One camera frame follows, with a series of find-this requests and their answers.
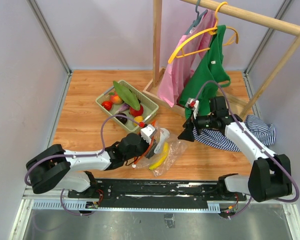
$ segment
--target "plastic bag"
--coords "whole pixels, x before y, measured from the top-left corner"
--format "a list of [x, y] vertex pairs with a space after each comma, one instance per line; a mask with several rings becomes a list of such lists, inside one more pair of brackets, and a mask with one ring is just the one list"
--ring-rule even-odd
[[[138, 161], [136, 168], [148, 168], [155, 177], [158, 177], [171, 168], [188, 146], [185, 141], [179, 140], [178, 136], [171, 133], [168, 129], [159, 127], [157, 123], [154, 127], [157, 129], [157, 132], [154, 135], [152, 148], [145, 157]], [[163, 134], [167, 133], [166, 131], [169, 132], [168, 138], [165, 138], [165, 134]], [[158, 147], [161, 151], [155, 153], [158, 145], [161, 145], [161, 148]]]

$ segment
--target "red tomato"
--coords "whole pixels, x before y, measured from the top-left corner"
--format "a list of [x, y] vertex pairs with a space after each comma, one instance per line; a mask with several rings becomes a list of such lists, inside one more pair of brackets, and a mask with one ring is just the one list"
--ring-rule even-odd
[[104, 107], [107, 111], [110, 111], [112, 109], [112, 102], [110, 101], [104, 101], [101, 104], [102, 107]]
[[130, 107], [130, 114], [134, 117], [141, 116], [144, 113], [144, 107], [140, 104], [140, 110], [134, 110], [132, 107]]

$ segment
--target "basket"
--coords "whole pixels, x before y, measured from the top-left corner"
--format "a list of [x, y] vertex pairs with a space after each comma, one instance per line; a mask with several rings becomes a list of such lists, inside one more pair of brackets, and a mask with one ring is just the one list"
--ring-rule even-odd
[[[142, 94], [140, 91], [135, 89], [133, 86], [131, 86], [129, 83], [127, 83], [125, 80], [119, 80], [119, 84], [127, 87], [130, 89], [131, 92], [133, 92], [136, 97], [141, 101], [141, 105], [143, 106], [143, 122], [144, 123], [150, 123], [150, 121], [155, 117], [157, 114], [157, 111], [159, 109], [159, 106], [152, 101], [150, 98]], [[110, 111], [106, 110], [101, 104], [104, 101], [109, 101], [110, 100], [110, 95], [109, 93], [113, 93], [115, 91], [115, 87], [109, 88], [107, 91], [105, 91], [103, 94], [98, 96], [95, 100], [96, 104], [99, 105], [102, 111], [104, 111], [107, 115], [112, 116], [120, 107], [121, 104], [113, 104], [113, 107]], [[123, 112], [124, 114], [127, 115], [127, 117], [134, 118], [133, 116], [130, 115], [129, 110], [126, 110]], [[139, 126], [135, 126], [132, 121], [128, 120], [126, 124], [123, 124], [120, 122], [116, 117], [112, 118], [116, 123], [118, 123], [124, 130], [126, 130], [128, 133], [138, 133], [140, 131]]]

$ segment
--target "pink shirt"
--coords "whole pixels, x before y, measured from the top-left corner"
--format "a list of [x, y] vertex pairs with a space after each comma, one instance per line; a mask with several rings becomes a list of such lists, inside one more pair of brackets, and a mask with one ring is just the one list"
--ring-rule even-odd
[[[202, 17], [200, 23], [192, 29], [192, 33], [188, 35], [183, 35], [177, 45], [177, 47], [182, 44], [186, 39], [191, 36], [209, 28], [213, 28], [216, 22], [215, 12], [208, 10], [208, 12]], [[188, 42], [184, 47], [184, 53], [192, 53], [201, 49], [209, 47], [211, 35], [208, 32], [197, 36], [190, 42]], [[199, 53], [202, 59], [207, 51]], [[177, 103], [179, 96], [184, 90], [189, 79], [193, 75], [194, 71], [191, 66], [195, 60], [196, 54], [175, 58], [171, 64], [166, 66], [164, 75], [162, 77], [160, 86], [158, 88], [157, 96], [167, 102], [170, 107], [173, 107]]]

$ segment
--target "wooden rod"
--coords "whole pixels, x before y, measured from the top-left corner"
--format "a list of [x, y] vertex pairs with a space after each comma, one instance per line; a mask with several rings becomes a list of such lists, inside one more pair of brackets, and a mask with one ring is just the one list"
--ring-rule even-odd
[[162, 0], [153, 0], [153, 87], [160, 80], [160, 39], [161, 39]]
[[281, 60], [278, 62], [278, 64], [272, 70], [272, 72], [267, 77], [267, 79], [262, 83], [262, 85], [259, 87], [259, 89], [256, 91], [256, 93], [253, 95], [253, 97], [247, 103], [247, 105], [244, 107], [244, 109], [242, 110], [242, 112], [239, 115], [240, 118], [244, 119], [244, 117], [247, 115], [247, 112], [249, 111], [249, 109], [251, 109], [252, 106], [256, 103], [256, 101], [261, 96], [261, 94], [267, 89], [269, 84], [276, 77], [278, 72], [285, 66], [287, 61], [294, 54], [294, 52], [298, 49], [299, 46], [300, 46], [300, 34], [299, 34], [299, 36], [296, 36], [294, 38], [294, 41], [292, 42], [292, 44], [290, 45], [288, 50], [285, 52], [285, 54], [283, 55]]
[[[190, 4], [197, 4], [197, 0], [181, 0], [186, 3]], [[217, 7], [219, 6], [220, 2], [212, 1], [212, 0], [201, 0], [200, 6], [204, 7], [206, 9], [210, 9], [215, 11]], [[238, 19], [242, 19], [254, 24], [258, 24], [261, 26], [265, 26], [271, 29], [278, 30], [280, 32], [284, 32], [286, 34], [291, 34], [294, 36], [298, 36], [300, 34], [300, 26], [289, 23], [286, 21], [278, 20], [273, 17], [264, 16], [252, 11], [243, 10], [241, 8], [230, 6], [230, 5], [223, 5], [220, 10], [220, 13], [226, 14]]]

